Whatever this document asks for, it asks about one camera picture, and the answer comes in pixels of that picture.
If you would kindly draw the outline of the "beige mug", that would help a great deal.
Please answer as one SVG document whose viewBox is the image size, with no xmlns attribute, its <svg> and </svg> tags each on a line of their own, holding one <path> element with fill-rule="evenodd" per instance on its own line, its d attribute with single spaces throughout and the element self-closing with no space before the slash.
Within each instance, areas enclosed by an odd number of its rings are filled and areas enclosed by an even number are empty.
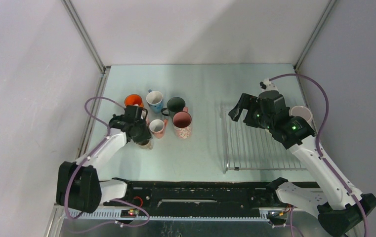
<svg viewBox="0 0 376 237">
<path fill-rule="evenodd" d="M 152 142 L 152 139 L 142 141 L 142 142 L 140 142 L 140 143 L 137 143 L 137 145 L 138 145 L 141 149 L 148 149 L 148 150 L 152 150 L 152 149 L 153 149 L 153 142 Z"/>
</svg>

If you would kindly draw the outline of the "small pink cup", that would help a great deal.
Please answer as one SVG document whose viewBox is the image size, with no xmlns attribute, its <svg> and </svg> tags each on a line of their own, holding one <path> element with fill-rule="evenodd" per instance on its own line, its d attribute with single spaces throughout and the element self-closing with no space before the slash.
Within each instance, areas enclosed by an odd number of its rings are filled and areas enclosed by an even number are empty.
<svg viewBox="0 0 376 237">
<path fill-rule="evenodd" d="M 165 135 L 168 120 L 155 119 L 150 122 L 149 129 L 151 133 L 157 138 L 161 139 Z"/>
</svg>

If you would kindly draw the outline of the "orange mug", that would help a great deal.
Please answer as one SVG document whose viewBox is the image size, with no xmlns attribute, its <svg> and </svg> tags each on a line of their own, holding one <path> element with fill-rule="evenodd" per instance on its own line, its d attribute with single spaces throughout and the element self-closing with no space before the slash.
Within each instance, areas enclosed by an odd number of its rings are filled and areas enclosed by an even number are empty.
<svg viewBox="0 0 376 237">
<path fill-rule="evenodd" d="M 124 104 L 125 104 L 125 106 L 131 105 L 131 106 L 139 106 L 139 107 L 144 108 L 143 99 L 138 94 L 131 94 L 131 95 L 127 96 L 125 98 Z"/>
</svg>

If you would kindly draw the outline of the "light blue mug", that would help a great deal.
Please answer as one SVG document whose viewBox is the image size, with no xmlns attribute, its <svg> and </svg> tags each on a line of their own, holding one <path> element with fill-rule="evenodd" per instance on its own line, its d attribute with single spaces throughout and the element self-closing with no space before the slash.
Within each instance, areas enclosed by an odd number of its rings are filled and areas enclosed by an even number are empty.
<svg viewBox="0 0 376 237">
<path fill-rule="evenodd" d="M 152 112 L 159 114 L 164 106 L 164 96 L 161 92 L 156 90 L 148 90 L 146 101 Z"/>
</svg>

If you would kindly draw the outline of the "pink patterned mug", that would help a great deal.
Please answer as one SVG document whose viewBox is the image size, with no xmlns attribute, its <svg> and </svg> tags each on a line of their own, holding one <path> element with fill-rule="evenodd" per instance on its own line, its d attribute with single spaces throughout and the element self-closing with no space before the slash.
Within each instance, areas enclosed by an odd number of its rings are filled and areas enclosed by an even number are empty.
<svg viewBox="0 0 376 237">
<path fill-rule="evenodd" d="M 188 113 L 188 107 L 177 112 L 172 119 L 175 134 L 180 139 L 187 139 L 192 133 L 192 116 Z"/>
</svg>

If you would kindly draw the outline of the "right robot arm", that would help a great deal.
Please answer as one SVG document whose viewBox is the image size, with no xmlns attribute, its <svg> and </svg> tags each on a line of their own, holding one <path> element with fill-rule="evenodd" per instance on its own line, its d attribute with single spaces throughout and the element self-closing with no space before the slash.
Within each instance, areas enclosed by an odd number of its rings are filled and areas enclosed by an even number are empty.
<svg viewBox="0 0 376 237">
<path fill-rule="evenodd" d="M 228 113 L 238 121 L 243 110 L 243 122 L 250 127 L 266 129 L 307 168 L 323 191 L 316 194 L 300 188 L 285 178 L 272 181 L 266 192 L 271 206 L 291 204 L 316 217 L 323 229 L 333 237 L 342 237 L 356 225 L 367 220 L 376 207 L 374 194 L 362 193 L 333 163 L 316 140 L 316 133 L 302 117 L 291 116 L 284 97 L 276 90 L 258 96 L 242 93 L 238 103 Z"/>
</svg>

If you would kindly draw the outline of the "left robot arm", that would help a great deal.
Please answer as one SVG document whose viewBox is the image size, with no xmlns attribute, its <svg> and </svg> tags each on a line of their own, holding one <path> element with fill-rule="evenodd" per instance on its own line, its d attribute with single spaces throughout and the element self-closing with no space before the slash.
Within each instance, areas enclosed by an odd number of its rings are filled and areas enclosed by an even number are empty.
<svg viewBox="0 0 376 237">
<path fill-rule="evenodd" d="M 127 188 L 127 182 L 118 178 L 100 181 L 97 172 L 130 141 L 150 142 L 147 115 L 143 107 L 126 106 L 124 114 L 113 115 L 107 135 L 91 152 L 75 162 L 63 162 L 58 169 L 56 203 L 85 213 L 93 213 L 101 203 L 114 199 L 130 205 L 134 191 Z"/>
</svg>

